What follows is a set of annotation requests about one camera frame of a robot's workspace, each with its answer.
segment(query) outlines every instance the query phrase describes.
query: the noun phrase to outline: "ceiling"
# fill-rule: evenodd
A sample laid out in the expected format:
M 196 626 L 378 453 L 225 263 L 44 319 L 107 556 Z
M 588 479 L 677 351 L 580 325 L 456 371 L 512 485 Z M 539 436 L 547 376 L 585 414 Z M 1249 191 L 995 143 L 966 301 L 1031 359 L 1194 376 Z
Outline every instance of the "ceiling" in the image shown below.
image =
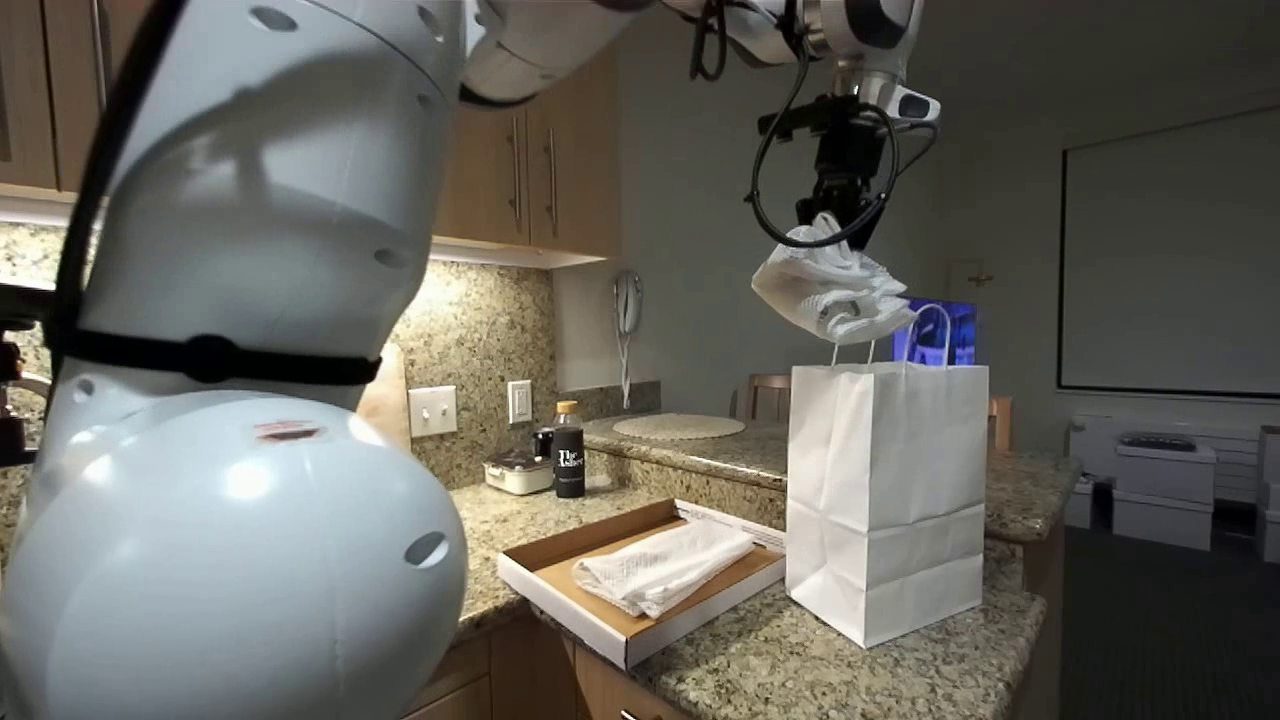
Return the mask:
M 931 0 L 911 83 L 962 109 L 1071 109 L 1280 83 L 1280 0 Z

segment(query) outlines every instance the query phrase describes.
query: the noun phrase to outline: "tray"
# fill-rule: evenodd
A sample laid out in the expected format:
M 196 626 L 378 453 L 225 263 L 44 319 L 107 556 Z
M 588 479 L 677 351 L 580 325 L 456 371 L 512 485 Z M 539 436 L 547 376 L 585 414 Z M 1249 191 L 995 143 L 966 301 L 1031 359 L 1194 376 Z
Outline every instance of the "tray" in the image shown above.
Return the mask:
M 572 565 L 580 556 L 614 552 L 650 532 L 682 524 L 688 516 L 744 527 L 754 541 L 754 547 L 737 565 L 728 565 L 724 572 L 716 572 L 698 591 L 692 591 L 682 605 L 677 605 L 655 622 L 628 616 L 606 599 L 577 587 Z M 593 653 L 601 653 L 614 670 L 633 670 L 642 658 L 716 622 L 718 612 L 737 607 L 741 599 L 754 598 L 759 587 L 776 586 L 782 575 L 782 532 L 741 521 L 741 516 L 724 516 L 698 505 L 661 501 L 634 511 L 606 516 L 601 524 L 585 524 L 558 538 L 544 538 L 537 544 L 508 547 L 502 556 L 495 556 L 495 575 L 512 586 L 544 616 L 563 626 Z

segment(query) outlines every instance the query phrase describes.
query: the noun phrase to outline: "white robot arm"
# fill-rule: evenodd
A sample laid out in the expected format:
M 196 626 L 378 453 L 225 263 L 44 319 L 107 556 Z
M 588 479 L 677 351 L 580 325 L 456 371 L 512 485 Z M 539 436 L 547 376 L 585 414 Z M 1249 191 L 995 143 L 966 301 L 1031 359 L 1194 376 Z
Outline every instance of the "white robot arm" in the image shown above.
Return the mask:
M 395 716 L 456 633 L 469 547 L 430 472 L 350 404 L 421 287 L 447 117 L 458 95 L 537 95 L 648 0 L 156 10 L 144 45 L 165 52 L 119 160 L 96 151 L 111 206 L 92 278 L 47 327 L 60 369 L 0 587 L 0 712 Z M 672 10 L 759 66 L 862 66 L 875 106 L 919 18 Z

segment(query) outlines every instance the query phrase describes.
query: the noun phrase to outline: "wooden cabinet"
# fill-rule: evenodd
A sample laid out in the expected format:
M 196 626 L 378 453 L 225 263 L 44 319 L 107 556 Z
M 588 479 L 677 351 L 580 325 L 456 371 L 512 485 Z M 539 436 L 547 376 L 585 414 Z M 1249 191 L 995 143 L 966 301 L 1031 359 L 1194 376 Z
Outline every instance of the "wooden cabinet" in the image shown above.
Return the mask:
M 439 659 L 430 686 L 406 705 L 406 720 L 502 720 L 557 716 L 585 720 L 572 658 L 557 628 L 520 612 L 470 637 Z
M 682 720 L 558 628 L 520 612 L 439 659 L 404 720 Z
M 0 179 L 56 184 L 41 0 L 0 5 Z
M 156 0 L 44 0 L 56 187 L 74 191 L 123 52 Z
M 572 647 L 531 612 L 490 633 L 490 716 L 585 720 Z
M 488 637 L 452 645 L 430 686 L 406 705 L 406 720 L 488 720 Z
M 633 686 L 621 670 L 580 645 L 572 647 L 572 673 L 593 720 L 682 720 L 680 708 Z
M 614 257 L 614 52 L 522 109 L 464 109 L 437 235 L 522 257 Z
M 0 179 L 80 184 L 111 77 L 153 0 L 0 5 Z

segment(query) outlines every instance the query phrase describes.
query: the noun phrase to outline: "blue object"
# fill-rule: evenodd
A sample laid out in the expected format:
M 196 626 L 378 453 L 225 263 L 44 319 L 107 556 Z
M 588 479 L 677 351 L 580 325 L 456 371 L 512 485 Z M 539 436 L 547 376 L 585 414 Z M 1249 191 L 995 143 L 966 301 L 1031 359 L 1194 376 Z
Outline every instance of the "blue object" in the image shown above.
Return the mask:
M 976 364 L 976 309 L 972 305 L 947 305 L 947 301 L 911 297 L 906 309 L 911 314 L 924 309 L 924 314 L 915 318 L 911 327 L 891 333 L 891 359 Z

